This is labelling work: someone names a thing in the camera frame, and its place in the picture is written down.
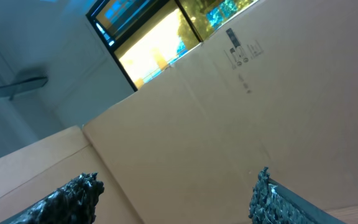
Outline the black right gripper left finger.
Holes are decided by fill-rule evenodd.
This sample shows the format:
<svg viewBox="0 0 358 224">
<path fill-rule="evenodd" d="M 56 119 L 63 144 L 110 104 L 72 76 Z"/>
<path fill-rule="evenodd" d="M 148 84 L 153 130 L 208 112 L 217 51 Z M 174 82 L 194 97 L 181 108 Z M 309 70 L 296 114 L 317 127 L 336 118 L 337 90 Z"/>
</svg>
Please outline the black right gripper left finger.
<svg viewBox="0 0 358 224">
<path fill-rule="evenodd" d="M 96 172 L 71 179 L 31 207 L 14 215 L 9 224 L 92 224 L 104 183 Z"/>
</svg>

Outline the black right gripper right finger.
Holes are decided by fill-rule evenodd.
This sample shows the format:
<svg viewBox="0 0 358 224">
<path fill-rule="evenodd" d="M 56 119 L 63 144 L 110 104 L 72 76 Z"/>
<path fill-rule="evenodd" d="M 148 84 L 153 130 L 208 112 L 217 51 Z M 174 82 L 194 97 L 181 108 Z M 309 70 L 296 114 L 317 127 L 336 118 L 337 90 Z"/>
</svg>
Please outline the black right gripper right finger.
<svg viewBox="0 0 358 224">
<path fill-rule="evenodd" d="M 252 188 L 249 218 L 253 224 L 344 224 L 270 178 L 268 167 Z"/>
</svg>

